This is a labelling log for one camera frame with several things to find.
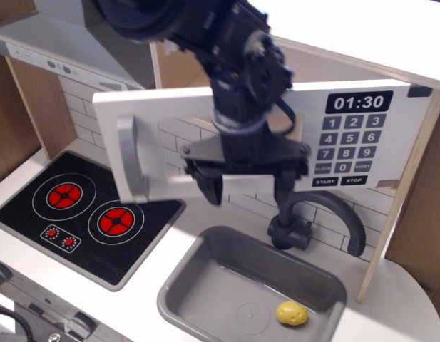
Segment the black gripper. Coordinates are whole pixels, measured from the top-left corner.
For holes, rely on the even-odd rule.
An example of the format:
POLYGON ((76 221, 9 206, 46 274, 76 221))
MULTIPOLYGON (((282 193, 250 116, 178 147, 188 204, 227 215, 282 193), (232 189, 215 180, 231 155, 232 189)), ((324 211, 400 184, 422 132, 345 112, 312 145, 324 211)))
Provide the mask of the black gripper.
POLYGON ((274 133, 265 124, 257 133, 220 133, 182 147, 185 171, 206 200, 222 203, 224 175, 274 175, 274 199, 281 207, 293 191, 295 178, 308 174, 308 145, 274 133))

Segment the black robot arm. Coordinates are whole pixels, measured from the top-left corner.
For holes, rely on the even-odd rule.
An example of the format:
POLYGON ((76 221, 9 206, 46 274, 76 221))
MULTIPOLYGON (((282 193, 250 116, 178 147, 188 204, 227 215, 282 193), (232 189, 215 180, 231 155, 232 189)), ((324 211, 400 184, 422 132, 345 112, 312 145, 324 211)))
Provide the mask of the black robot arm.
POLYGON ((292 71, 270 36, 267 15, 247 1, 95 1, 121 36, 136 43, 168 40, 188 50, 208 75, 218 136, 184 147, 185 171, 209 203, 221 203, 224 175, 272 175, 283 205, 307 174, 307 148, 274 133, 272 106, 290 120, 283 101, 292 71))

